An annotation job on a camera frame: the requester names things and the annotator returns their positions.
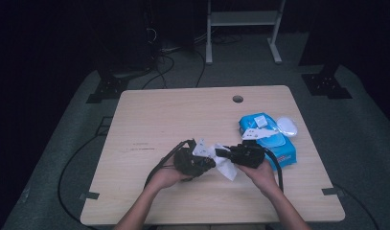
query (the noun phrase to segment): right hand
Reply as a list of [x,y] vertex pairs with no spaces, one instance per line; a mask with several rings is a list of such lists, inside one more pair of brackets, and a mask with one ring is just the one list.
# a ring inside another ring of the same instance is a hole
[[238,168],[251,178],[252,182],[254,182],[264,196],[270,198],[275,193],[278,193],[278,191],[280,193],[282,192],[276,183],[272,167],[268,160],[265,159],[257,169],[242,165],[238,165]]

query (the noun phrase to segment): floor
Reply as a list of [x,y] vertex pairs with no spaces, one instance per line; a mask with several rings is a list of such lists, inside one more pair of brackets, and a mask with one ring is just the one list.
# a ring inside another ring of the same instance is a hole
[[[340,66],[335,74],[351,99],[312,96],[302,74],[322,66],[298,66],[308,34],[279,34],[283,63],[275,64],[266,39],[248,34],[214,45],[214,63],[204,65],[205,45],[158,58],[158,71],[131,80],[129,90],[151,88],[287,85],[346,212],[340,222],[310,223],[313,229],[390,229],[390,122],[359,78]],[[86,103],[96,90],[96,71],[69,103],[4,229],[87,229],[78,219],[105,142],[117,100]],[[282,229],[279,223],[270,225]],[[111,229],[111,226],[95,226]]]

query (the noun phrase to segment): wooden table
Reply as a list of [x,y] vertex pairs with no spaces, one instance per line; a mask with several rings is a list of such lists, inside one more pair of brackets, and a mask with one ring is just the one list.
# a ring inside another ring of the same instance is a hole
[[[243,97],[242,103],[233,97]],[[81,222],[115,224],[142,192],[149,172],[181,141],[206,145],[241,142],[238,121],[265,112],[288,116],[298,126],[291,138],[298,163],[283,168],[285,194],[306,221],[345,217],[300,111],[286,86],[126,91],[121,96],[86,199]],[[279,221],[270,204],[243,172],[232,182],[211,169],[191,182],[161,191],[147,224],[259,223]]]

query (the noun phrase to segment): forearm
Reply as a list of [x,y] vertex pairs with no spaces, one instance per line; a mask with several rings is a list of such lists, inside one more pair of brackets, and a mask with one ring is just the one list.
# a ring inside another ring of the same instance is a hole
[[270,195],[269,200],[274,206],[280,222],[284,225],[286,230],[304,230],[310,229],[306,222],[299,215],[297,210],[293,207],[290,201],[285,197],[282,191],[277,191]]
[[147,187],[114,229],[141,230],[149,213],[150,206],[158,193],[158,189]]

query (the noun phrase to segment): hand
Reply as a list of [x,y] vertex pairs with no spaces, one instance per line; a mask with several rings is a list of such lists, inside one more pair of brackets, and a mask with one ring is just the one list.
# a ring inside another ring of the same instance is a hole
[[191,178],[191,176],[183,174],[174,168],[173,156],[165,162],[164,167],[153,175],[148,184],[157,191],[169,188],[180,180]]
[[238,165],[238,168],[251,178],[252,182],[254,182],[264,196],[270,197],[273,194],[278,193],[278,191],[281,192],[275,181],[275,176],[268,160],[265,159],[257,169],[248,168],[242,165]]

